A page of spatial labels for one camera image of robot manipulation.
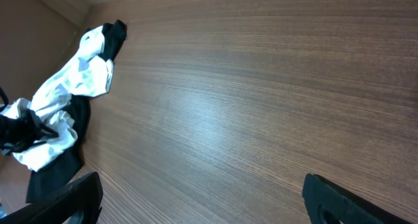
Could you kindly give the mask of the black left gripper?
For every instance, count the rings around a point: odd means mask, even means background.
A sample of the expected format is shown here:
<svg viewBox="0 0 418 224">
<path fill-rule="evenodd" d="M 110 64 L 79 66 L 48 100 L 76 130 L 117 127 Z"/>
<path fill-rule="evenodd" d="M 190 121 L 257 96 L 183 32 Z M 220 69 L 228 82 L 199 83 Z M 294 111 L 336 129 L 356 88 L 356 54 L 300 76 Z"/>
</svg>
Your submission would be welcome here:
<svg viewBox="0 0 418 224">
<path fill-rule="evenodd" d="M 24 99 L 16 107 L 18 117 L 1 115 L 1 153 L 21 153 L 58 138 L 55 130 L 43 124 Z M 1 219 L 3 224 L 81 223 L 96 224 L 101 213 L 103 188 L 97 172 L 91 172 Z"/>
</svg>

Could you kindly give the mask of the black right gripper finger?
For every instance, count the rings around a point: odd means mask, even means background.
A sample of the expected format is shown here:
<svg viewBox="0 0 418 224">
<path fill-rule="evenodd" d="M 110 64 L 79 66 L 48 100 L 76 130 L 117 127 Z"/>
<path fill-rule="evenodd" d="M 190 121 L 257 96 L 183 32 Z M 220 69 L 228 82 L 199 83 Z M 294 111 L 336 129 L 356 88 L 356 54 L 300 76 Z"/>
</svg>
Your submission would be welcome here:
<svg viewBox="0 0 418 224">
<path fill-rule="evenodd" d="M 409 224 L 317 174 L 307 174 L 302 197 L 313 224 Z"/>
</svg>

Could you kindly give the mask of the white printed t-shirt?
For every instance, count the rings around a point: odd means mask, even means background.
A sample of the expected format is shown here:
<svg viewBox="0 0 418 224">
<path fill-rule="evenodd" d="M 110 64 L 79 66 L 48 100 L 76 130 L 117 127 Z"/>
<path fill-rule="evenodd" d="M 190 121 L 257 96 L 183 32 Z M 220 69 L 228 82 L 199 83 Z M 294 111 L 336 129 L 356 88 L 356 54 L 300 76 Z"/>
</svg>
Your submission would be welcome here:
<svg viewBox="0 0 418 224">
<path fill-rule="evenodd" d="M 99 57 L 105 50 L 104 28 L 102 25 L 85 33 L 75 55 L 43 83 L 31 101 L 20 98 L 1 111 L 7 119 L 17 120 L 24 110 L 33 110 L 43 124 L 58 133 L 52 139 L 42 136 L 35 140 L 34 146 L 12 154 L 29 170 L 39 171 L 74 146 L 78 139 L 73 129 L 75 119 L 64 109 L 73 97 L 108 93 L 114 65 L 111 60 Z"/>
</svg>

